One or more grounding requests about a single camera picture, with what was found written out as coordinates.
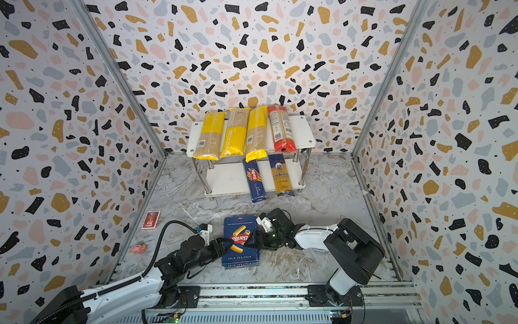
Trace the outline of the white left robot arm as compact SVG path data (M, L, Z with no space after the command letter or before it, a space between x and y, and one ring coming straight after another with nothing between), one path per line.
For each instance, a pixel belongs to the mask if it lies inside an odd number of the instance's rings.
M62 290L32 323L107 323L134 311L152 308L163 299L177 297L178 283L197 267L204 267L228 251L224 238L209 243L199 234L180 249L151 264L143 273L105 286L79 291Z

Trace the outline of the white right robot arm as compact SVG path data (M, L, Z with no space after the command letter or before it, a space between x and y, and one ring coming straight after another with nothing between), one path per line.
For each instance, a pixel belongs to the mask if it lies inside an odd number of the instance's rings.
M259 226L253 235L253 247L276 251L287 247L298 250L328 251L339 268L325 285L308 286L310 306L343 306L353 302L349 293L366 285L385 258L383 247L353 220L342 219L336 225L315 227L294 224L279 208L256 218Z

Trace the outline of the yellow clear spaghetti bag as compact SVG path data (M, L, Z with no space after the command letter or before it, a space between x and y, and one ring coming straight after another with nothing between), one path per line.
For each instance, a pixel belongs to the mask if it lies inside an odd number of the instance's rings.
M246 162L267 157L268 107L253 109L249 114L246 135Z

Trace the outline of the blue Ankara spaghetti bag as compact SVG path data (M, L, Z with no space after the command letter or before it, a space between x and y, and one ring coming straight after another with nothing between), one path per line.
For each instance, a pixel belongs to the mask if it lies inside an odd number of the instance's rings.
M278 197L294 197L295 193L291 185L287 165L282 154L269 155L268 161L271 166L272 177Z

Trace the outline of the blue Barilla spaghetti box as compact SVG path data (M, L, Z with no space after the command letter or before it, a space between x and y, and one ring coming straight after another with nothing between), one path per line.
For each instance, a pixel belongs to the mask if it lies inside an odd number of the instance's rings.
M267 194L264 189L263 179L260 175L258 164L256 160L247 162L245 159L242 161L244 171L246 174L247 183L250 190L251 200L253 203L267 200Z

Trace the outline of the yellow Pastatime spaghetti bag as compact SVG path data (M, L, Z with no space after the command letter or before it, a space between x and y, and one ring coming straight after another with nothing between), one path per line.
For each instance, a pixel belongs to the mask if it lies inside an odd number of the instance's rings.
M244 155L250 108L231 109L221 158Z

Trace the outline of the red spaghetti bag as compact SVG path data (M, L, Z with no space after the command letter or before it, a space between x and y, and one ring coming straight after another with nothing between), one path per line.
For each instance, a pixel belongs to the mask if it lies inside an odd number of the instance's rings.
M295 153L297 148L287 109L277 105L270 106L268 107L268 117L271 123L275 151Z

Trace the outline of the blue Barilla rigatoni box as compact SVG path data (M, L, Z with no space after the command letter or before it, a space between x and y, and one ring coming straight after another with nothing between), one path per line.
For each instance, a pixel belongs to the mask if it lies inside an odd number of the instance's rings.
M254 215L226 217L223 235L226 239L226 253L222 256L221 264L225 269L257 266L260 251L253 248L252 235L256 232L257 223Z

